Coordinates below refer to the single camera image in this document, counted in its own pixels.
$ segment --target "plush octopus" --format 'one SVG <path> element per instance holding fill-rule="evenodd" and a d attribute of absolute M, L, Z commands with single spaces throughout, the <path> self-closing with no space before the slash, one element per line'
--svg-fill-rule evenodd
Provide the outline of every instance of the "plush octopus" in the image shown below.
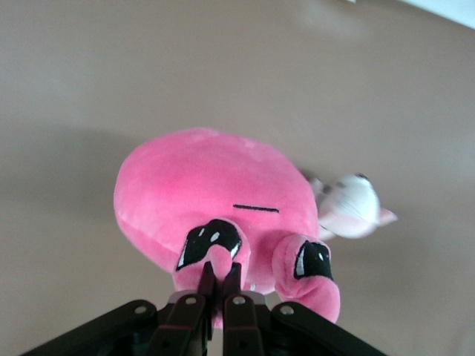
<path fill-rule="evenodd" d="M 122 164 L 114 209 L 124 235 L 178 291 L 197 288 L 207 261 L 218 280 L 237 262 L 243 290 L 276 291 L 338 318 L 312 186 L 269 145 L 202 128 L 152 139 Z"/>

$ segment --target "beige floor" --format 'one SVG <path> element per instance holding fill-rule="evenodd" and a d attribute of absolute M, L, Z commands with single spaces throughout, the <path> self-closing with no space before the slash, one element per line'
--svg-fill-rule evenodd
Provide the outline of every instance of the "beige floor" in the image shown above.
<path fill-rule="evenodd" d="M 141 142 L 207 126 L 368 175 L 399 221 L 331 241 L 339 324 L 391 355 L 475 355 L 474 98 L 475 32 L 397 1 L 1 1 L 0 354 L 164 305 L 114 180 Z"/>

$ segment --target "stuffed animal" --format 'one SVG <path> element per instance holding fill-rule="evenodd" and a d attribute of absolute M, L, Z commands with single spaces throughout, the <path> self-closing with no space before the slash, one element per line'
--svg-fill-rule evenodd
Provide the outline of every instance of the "stuffed animal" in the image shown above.
<path fill-rule="evenodd" d="M 320 239 L 335 235 L 358 239 L 371 234 L 378 226 L 387 225 L 397 216 L 379 205 L 370 181 L 363 174 L 354 174 L 324 185 L 311 179 L 318 206 Z"/>
<path fill-rule="evenodd" d="M 178 291 L 197 288 L 206 261 L 218 280 L 234 261 L 243 290 L 276 290 L 338 318 L 312 187 L 271 146 L 209 129 L 153 139 L 122 164 L 114 209 L 124 235 Z"/>

